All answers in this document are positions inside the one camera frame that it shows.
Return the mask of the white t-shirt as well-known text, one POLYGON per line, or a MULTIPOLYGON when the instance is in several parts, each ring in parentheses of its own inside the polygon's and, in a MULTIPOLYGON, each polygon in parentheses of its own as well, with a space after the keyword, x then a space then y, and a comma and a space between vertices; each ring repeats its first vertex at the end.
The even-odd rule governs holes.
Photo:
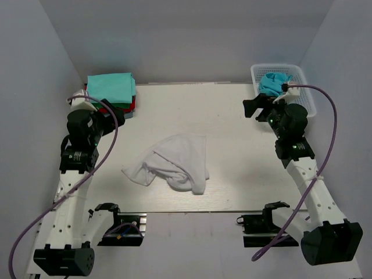
POLYGON ((202 195, 209 179, 206 144, 205 135, 172 135, 149 147, 121 172, 142 186, 147 187, 160 177, 176 191, 202 195))

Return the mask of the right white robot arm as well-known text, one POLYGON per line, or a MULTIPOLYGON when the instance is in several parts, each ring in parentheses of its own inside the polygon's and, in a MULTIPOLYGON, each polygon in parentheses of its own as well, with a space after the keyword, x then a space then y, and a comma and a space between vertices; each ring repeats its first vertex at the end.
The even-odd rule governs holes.
POLYGON ((305 260, 312 266, 353 260, 363 236, 359 223, 351 223, 340 211, 319 174, 314 152, 304 133, 307 110, 296 103, 275 101, 258 95, 244 100, 245 117, 260 109, 256 121, 267 123, 277 137, 275 150, 284 169, 294 180, 309 218, 305 219, 285 202, 268 203, 261 219, 247 219, 247 233, 277 233, 271 244, 282 234, 289 235, 300 246, 305 260))

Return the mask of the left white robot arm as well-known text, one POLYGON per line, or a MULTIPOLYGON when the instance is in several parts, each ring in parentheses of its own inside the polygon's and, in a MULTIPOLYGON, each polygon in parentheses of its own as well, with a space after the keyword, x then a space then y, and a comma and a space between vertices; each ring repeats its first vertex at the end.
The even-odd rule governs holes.
POLYGON ((36 249, 34 263, 49 276, 88 276, 95 260, 94 247, 107 230, 116 232, 123 225, 114 203, 99 205, 83 223, 84 206, 94 173, 103 164, 99 160, 100 139, 125 123, 124 113, 107 99, 100 100, 108 115, 91 108, 72 105, 67 116, 68 134, 60 146, 60 180, 50 213, 55 214, 43 248, 36 249))

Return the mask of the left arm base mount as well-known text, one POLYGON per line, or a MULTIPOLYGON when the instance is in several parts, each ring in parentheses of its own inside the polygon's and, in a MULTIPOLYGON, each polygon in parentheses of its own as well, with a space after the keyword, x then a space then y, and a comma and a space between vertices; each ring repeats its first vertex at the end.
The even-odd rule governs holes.
POLYGON ((99 246, 133 246, 139 247, 145 236, 146 213, 121 212, 115 203, 101 203, 94 212, 110 212, 113 221, 99 242, 99 246))

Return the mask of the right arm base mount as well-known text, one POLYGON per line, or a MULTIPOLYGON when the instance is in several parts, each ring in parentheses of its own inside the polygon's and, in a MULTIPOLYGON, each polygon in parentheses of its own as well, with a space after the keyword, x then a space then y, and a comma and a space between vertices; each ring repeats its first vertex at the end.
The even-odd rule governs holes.
POLYGON ((236 219, 238 225, 243 227, 243 242, 245 248, 263 248, 274 239, 280 228, 274 225, 272 211, 279 208, 288 208, 285 202, 268 203, 260 213, 241 215, 236 219))

